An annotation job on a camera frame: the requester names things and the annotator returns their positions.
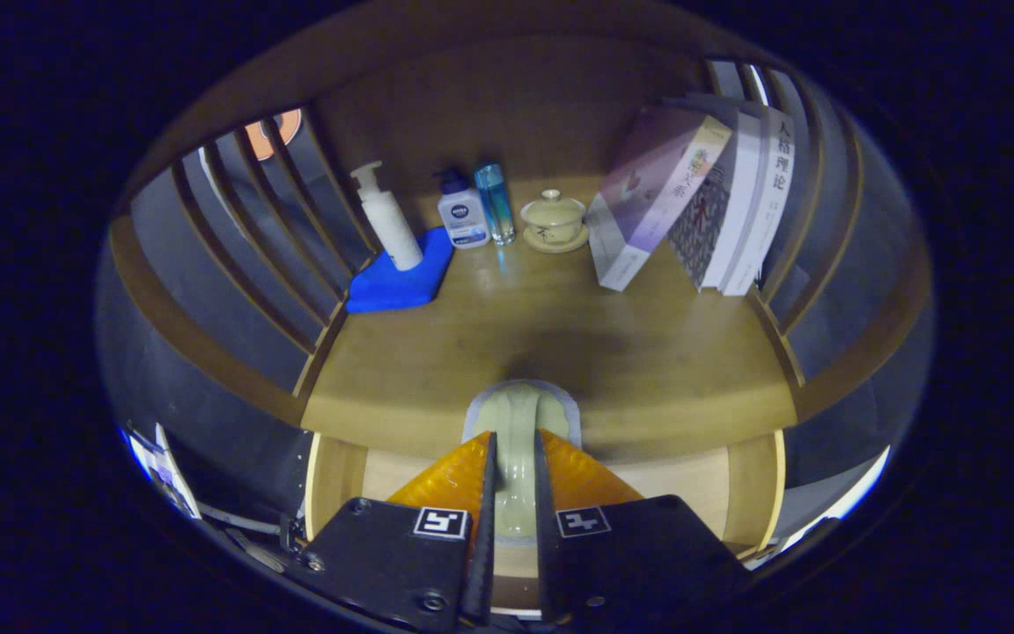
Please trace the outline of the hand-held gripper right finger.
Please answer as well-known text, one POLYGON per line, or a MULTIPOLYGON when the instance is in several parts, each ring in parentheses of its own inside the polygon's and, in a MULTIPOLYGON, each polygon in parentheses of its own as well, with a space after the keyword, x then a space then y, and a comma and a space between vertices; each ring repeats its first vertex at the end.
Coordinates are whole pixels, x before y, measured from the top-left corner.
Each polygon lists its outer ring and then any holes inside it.
POLYGON ((673 494, 646 498, 570 442, 533 438, 540 616, 558 629, 689 629, 753 574, 673 494))

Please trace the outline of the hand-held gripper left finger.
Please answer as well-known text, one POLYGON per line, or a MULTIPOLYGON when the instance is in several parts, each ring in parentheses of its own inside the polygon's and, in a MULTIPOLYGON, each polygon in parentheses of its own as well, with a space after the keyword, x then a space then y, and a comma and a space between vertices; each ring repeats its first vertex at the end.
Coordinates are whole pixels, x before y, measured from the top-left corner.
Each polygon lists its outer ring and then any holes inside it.
POLYGON ((351 498, 285 577, 379 631, 455 633, 489 621, 494 585, 496 433, 476 457, 476 511, 351 498))

